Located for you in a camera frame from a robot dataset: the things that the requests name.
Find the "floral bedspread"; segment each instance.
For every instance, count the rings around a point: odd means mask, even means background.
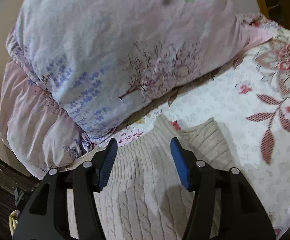
[[[279,238],[290,226],[290,31],[262,16],[251,24],[274,38],[155,100],[113,137],[126,145],[149,132],[161,113],[177,120],[177,129],[214,117]]]

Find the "pillowcase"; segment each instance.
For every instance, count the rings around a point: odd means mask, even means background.
[[[53,165],[66,166],[82,155],[82,131],[50,93],[10,60],[0,99],[0,137],[38,179]]]
[[[231,0],[25,0],[6,46],[100,143],[249,42]]]

